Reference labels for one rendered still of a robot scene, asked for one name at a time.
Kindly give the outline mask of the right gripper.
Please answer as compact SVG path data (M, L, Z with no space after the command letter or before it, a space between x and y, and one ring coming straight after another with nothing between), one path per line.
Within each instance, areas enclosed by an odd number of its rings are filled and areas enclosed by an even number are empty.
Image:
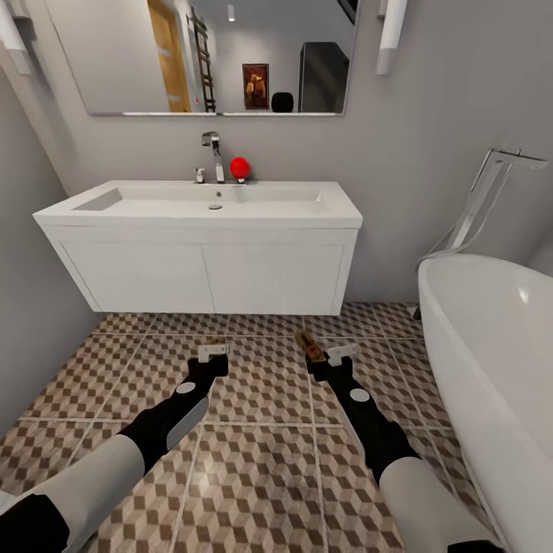
M350 356L344 356L342 357L343 364L340 366L332 366L327 361L329 358L329 355L327 353L324 353L324 356L326 357L324 360L319 361L318 363L312 363L311 359L308 356L305 356L306 359L306 367L309 374L314 375L314 379L317 382L327 381L333 390L333 383L340 377L340 376L352 376L353 374L353 363L350 359ZM352 376L353 378L353 376ZM335 390L333 390L335 393Z

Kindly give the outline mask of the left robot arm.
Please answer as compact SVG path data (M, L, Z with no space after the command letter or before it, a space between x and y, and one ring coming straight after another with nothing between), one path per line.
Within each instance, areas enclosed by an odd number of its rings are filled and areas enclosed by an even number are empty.
M200 345L169 399L0 510L0 553L78 553L156 462L205 416L232 345Z

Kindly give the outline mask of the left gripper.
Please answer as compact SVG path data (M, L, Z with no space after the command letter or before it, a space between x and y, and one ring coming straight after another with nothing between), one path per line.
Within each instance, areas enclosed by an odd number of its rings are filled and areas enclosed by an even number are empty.
M199 363L198 358L190 358L188 362L189 375L192 376L196 371L207 373L211 382L216 377L228 375L228 361L226 356L212 358L208 363Z

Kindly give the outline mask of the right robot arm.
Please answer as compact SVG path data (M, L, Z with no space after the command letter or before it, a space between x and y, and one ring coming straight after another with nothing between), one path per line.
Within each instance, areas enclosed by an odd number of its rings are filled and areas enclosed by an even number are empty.
M339 416L374 479L396 524L406 553L509 553L441 483L397 422L377 409L372 396L352 376L351 355L359 345L323 351L309 374L327 381L339 400Z

